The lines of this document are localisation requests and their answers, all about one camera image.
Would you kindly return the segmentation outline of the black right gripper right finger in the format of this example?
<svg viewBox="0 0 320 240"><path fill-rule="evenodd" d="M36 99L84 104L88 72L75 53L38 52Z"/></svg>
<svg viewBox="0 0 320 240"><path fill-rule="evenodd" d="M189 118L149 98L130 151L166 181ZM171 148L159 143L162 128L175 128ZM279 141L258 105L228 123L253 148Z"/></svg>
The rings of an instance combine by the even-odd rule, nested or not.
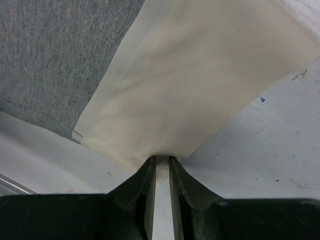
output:
<svg viewBox="0 0 320 240"><path fill-rule="evenodd" d="M168 159L176 240L318 240L320 202L310 198L226 199Z"/></svg>

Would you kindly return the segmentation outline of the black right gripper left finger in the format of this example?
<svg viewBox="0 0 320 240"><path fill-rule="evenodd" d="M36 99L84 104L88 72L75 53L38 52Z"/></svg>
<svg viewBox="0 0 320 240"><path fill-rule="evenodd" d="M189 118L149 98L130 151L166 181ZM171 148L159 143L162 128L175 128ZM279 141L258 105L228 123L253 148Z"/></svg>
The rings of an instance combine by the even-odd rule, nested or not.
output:
<svg viewBox="0 0 320 240"><path fill-rule="evenodd" d="M109 193L10 195L0 199L3 240L150 240L156 158Z"/></svg>

